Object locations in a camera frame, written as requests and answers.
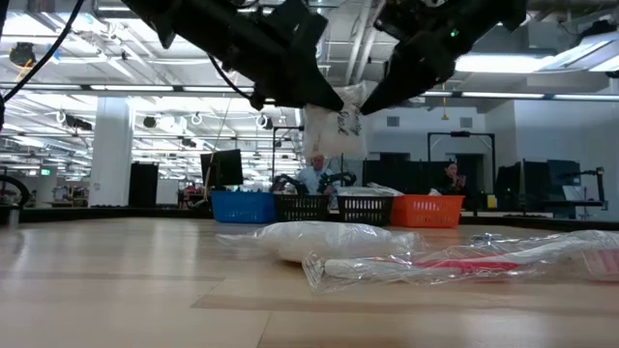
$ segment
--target black robotic arm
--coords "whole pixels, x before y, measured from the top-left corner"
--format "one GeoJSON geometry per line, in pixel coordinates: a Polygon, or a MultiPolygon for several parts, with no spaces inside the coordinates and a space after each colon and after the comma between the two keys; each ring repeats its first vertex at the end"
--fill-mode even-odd
{"type": "Polygon", "coordinates": [[[280,106],[343,107],[315,60],[328,21],[302,0],[286,0],[270,14],[262,7],[241,12],[242,5],[230,0],[123,2],[157,31],[164,48],[178,34],[218,58],[224,70],[234,69],[255,82],[250,101],[258,110],[267,99],[280,106]]]}
{"type": "Polygon", "coordinates": [[[499,22],[526,19],[527,0],[387,0],[374,22],[398,39],[386,70],[361,108],[365,115],[423,94],[454,75],[456,60],[499,22]]]}

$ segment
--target wooden tabletop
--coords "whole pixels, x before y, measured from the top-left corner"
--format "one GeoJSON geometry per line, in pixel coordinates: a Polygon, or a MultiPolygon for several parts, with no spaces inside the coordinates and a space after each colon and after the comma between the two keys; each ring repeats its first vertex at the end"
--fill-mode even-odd
{"type": "MultiPolygon", "coordinates": [[[[298,265],[217,233],[255,226],[126,218],[0,232],[5,347],[617,347],[619,287],[368,285],[313,295],[298,265]]],[[[491,226],[421,231],[543,236],[491,226]]]]}

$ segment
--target black basket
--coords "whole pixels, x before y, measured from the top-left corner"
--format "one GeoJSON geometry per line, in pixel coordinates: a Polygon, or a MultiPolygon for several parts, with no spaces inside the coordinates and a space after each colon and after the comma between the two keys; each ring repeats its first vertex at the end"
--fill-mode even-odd
{"type": "Polygon", "coordinates": [[[329,196],[275,194],[276,218],[286,221],[326,221],[329,196]]]}
{"type": "Polygon", "coordinates": [[[338,207],[342,222],[386,226],[391,219],[394,197],[338,196],[338,207]]]}

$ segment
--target orange basket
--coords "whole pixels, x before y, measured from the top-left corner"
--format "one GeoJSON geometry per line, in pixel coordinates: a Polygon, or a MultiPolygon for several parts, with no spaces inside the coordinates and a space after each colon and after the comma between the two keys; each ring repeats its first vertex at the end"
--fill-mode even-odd
{"type": "Polygon", "coordinates": [[[454,228],[464,196],[404,195],[396,197],[391,224],[405,227],[454,228]]]}

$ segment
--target plastic bag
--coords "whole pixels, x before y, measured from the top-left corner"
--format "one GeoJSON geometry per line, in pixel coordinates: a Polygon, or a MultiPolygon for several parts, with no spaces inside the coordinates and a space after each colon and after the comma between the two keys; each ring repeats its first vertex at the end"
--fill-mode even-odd
{"type": "Polygon", "coordinates": [[[315,155],[327,158],[346,156],[365,158],[368,155],[368,117],[359,109],[368,98],[366,83],[335,88],[344,101],[340,112],[308,105],[304,149],[306,159],[315,155]]]}
{"type": "Polygon", "coordinates": [[[340,196],[396,197],[403,193],[392,188],[338,188],[340,196]]]}
{"type": "Polygon", "coordinates": [[[366,258],[313,253],[304,260],[315,293],[372,282],[438,284],[463,280],[560,277],[619,280],[619,234],[581,231],[528,240],[477,241],[437,252],[410,250],[366,258]]]}
{"type": "Polygon", "coordinates": [[[226,245],[256,245],[281,259],[302,262],[312,252],[328,258],[354,258],[423,250],[416,233],[394,235],[382,228],[357,223],[281,222],[260,228],[250,235],[218,235],[226,245]]]}

